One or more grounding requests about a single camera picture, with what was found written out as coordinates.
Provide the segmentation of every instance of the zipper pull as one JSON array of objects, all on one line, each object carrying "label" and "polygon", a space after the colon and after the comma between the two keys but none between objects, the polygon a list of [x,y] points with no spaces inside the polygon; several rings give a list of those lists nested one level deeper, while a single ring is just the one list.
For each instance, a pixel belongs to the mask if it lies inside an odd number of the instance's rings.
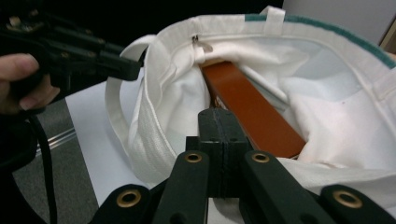
[{"label": "zipper pull", "polygon": [[196,47],[202,48],[205,53],[209,53],[213,51],[212,46],[199,41],[198,35],[194,35],[191,39],[192,39],[192,44],[195,45]]}]

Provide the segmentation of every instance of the brass grommet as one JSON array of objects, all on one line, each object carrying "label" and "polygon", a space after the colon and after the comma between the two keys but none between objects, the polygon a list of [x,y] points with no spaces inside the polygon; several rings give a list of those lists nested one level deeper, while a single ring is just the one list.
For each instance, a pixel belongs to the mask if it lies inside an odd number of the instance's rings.
[{"label": "brass grommet", "polygon": [[253,159],[256,162],[261,162],[261,163],[268,162],[270,160],[270,158],[263,153],[254,153],[251,156],[251,159]]},{"label": "brass grommet", "polygon": [[186,159],[187,162],[198,162],[202,160],[202,156],[197,153],[190,153],[187,154],[184,159]]},{"label": "brass grommet", "polygon": [[[131,201],[124,200],[125,196],[128,195],[132,195],[134,196],[134,198]],[[140,202],[140,199],[142,199],[142,195],[140,194],[139,190],[127,189],[119,194],[119,197],[117,197],[117,205],[123,208],[132,207],[138,204]]]},{"label": "brass grommet", "polygon": [[[360,208],[363,206],[363,202],[359,199],[355,194],[350,193],[345,190],[337,190],[332,193],[334,199],[342,204],[343,206],[350,207],[350,208]],[[343,198],[343,196],[349,197],[351,200],[347,201]]]}]

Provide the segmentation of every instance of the black plastic mount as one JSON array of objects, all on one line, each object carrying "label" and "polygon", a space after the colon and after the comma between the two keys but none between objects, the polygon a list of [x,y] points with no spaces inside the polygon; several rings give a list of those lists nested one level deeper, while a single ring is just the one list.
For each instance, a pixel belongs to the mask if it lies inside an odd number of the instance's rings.
[{"label": "black plastic mount", "polygon": [[211,197],[239,199],[247,224],[396,223],[347,186],[331,185],[320,195],[304,189],[276,157],[251,148],[232,112],[209,108],[198,120],[200,136],[188,137],[169,178],[151,190],[116,189],[91,224],[114,223],[113,217],[120,224],[205,224]]}]

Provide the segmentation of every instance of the human hand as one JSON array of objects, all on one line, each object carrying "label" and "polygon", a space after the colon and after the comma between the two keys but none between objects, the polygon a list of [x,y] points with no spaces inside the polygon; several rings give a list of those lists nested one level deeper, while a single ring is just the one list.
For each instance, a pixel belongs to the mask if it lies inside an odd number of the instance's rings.
[{"label": "human hand", "polygon": [[18,114],[20,110],[38,109],[49,104],[60,92],[50,85],[50,76],[19,101],[12,95],[10,82],[29,77],[39,68],[37,60],[30,54],[0,56],[0,114]]}]

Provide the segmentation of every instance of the white tote bag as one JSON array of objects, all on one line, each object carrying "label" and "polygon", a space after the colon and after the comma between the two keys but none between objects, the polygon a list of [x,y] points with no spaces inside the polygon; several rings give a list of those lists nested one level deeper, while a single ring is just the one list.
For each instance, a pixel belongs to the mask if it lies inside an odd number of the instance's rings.
[{"label": "white tote bag", "polygon": [[[381,49],[274,7],[180,21],[137,39],[121,56],[137,61],[146,49],[132,121],[123,115],[118,79],[107,81],[106,106],[134,173],[149,186],[170,175],[186,136],[198,134],[197,114],[210,103],[199,64],[222,59],[305,140],[298,160],[279,158],[303,187],[319,193],[344,184],[396,217],[396,62]],[[210,219],[241,223],[230,214]]]}]

